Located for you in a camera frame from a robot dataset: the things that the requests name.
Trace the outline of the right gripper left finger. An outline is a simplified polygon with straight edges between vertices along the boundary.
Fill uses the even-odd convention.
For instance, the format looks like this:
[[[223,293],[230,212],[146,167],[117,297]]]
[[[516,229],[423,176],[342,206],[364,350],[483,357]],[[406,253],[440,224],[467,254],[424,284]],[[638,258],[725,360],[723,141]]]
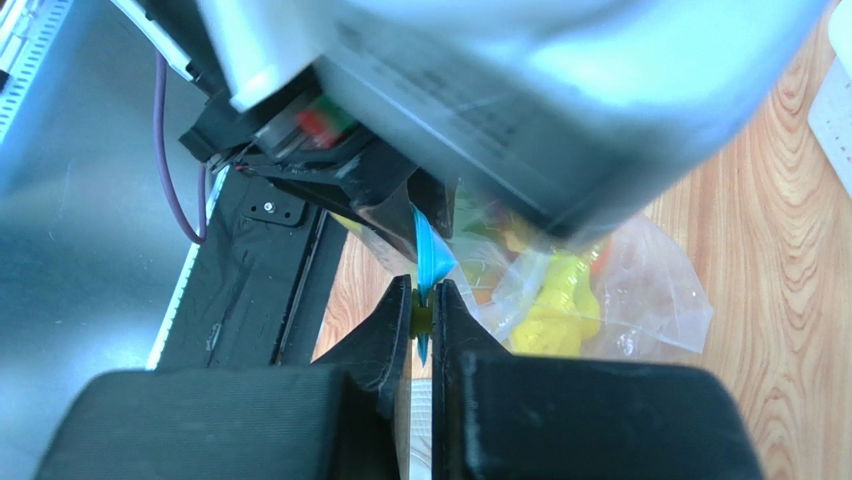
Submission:
[[[113,371],[72,402],[40,479],[404,479],[409,276],[308,365]]]

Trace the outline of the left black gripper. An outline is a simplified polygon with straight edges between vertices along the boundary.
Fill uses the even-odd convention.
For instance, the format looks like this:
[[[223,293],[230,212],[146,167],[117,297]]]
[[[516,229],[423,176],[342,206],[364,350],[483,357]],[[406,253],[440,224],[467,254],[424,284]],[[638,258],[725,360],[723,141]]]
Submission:
[[[364,225],[409,260],[416,256],[410,209],[443,238],[453,235],[454,184],[440,180],[349,116],[301,73],[239,113],[222,84],[198,79],[209,98],[181,144],[213,169],[223,164]]]

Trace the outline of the clear zip top bag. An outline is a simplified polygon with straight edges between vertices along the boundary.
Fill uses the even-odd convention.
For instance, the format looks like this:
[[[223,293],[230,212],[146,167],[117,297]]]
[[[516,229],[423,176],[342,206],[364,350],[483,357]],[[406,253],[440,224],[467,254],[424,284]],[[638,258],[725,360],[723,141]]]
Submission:
[[[644,362],[703,350],[713,308],[686,252],[646,216],[571,251],[459,186],[453,220],[448,278],[508,350]]]

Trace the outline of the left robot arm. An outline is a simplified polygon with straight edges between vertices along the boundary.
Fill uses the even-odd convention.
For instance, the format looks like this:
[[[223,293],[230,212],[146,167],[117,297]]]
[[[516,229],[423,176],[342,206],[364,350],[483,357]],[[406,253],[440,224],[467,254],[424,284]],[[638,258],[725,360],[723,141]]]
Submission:
[[[458,182],[588,245],[715,155],[822,1],[121,1],[208,98],[182,145],[415,257]]]

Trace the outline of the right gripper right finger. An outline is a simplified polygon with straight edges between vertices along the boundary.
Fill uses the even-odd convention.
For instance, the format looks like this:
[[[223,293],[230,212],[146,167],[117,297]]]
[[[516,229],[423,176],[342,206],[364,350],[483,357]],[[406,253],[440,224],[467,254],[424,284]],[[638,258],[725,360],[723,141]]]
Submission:
[[[759,479],[740,412],[710,372],[509,353],[435,287],[436,479]]]

